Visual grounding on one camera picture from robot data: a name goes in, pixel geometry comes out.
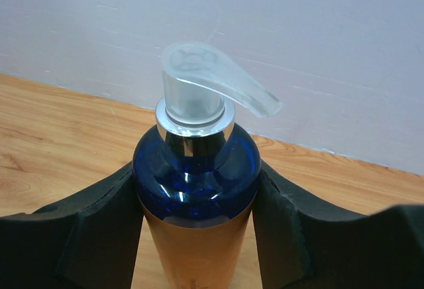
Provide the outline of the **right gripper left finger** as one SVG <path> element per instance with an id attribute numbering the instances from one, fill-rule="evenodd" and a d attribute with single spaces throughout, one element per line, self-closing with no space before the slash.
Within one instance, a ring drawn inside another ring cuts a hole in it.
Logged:
<path id="1" fill-rule="evenodd" d="M 2 288 L 130 288 L 143 214 L 131 165 L 33 213 L 1 217 Z"/>

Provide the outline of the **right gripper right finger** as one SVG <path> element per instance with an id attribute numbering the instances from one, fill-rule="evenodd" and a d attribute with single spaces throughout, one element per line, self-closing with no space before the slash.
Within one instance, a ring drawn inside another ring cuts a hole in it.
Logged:
<path id="1" fill-rule="evenodd" d="M 252 210 L 263 288 L 422 288 L 423 206 L 362 215 L 263 164 Z"/>

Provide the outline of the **orange spray bottle back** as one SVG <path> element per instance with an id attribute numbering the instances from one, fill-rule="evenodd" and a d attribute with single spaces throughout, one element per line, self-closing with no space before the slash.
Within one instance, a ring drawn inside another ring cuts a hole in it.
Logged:
<path id="1" fill-rule="evenodd" d="M 235 122 L 282 102 L 225 53 L 176 42 L 162 53 L 156 124 L 132 158 L 138 198 L 172 288 L 228 288 L 259 186 L 261 157 Z"/>

